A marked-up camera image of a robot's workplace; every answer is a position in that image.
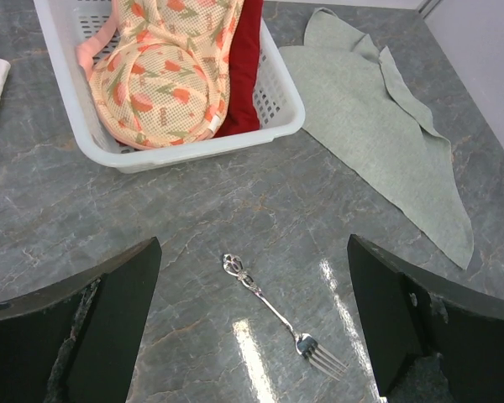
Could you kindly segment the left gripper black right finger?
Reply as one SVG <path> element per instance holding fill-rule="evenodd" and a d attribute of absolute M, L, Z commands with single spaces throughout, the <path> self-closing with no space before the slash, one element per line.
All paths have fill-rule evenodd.
<path fill-rule="evenodd" d="M 458 402 L 504 402 L 504 300 L 426 271 L 355 234 L 349 271 L 377 389 L 433 354 Z"/>

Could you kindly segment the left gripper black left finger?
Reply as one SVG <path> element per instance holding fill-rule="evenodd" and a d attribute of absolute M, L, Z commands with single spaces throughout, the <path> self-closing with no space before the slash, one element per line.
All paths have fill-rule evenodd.
<path fill-rule="evenodd" d="M 157 238 L 0 302 L 0 402 L 124 402 L 161 260 Z"/>

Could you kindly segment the ornate silver fork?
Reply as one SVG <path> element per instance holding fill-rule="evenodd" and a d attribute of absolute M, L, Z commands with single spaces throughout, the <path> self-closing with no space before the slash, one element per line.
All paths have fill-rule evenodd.
<path fill-rule="evenodd" d="M 241 258 L 235 254 L 224 254 L 223 270 L 233 276 L 247 290 L 253 293 L 280 320 L 291 334 L 295 350 L 311 366 L 337 381 L 341 380 L 347 366 L 330 353 L 322 344 L 307 332 L 298 332 L 292 324 L 265 298 L 262 289 L 244 268 Z"/>

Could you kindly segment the grey-green cloth napkin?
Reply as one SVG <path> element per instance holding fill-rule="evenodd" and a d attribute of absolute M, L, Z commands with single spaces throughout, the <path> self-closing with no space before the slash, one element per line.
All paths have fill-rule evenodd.
<path fill-rule="evenodd" d="M 388 48 L 326 8 L 281 56 L 302 98 L 303 128 L 400 209 L 461 269 L 474 234 L 450 142 L 405 84 Z"/>

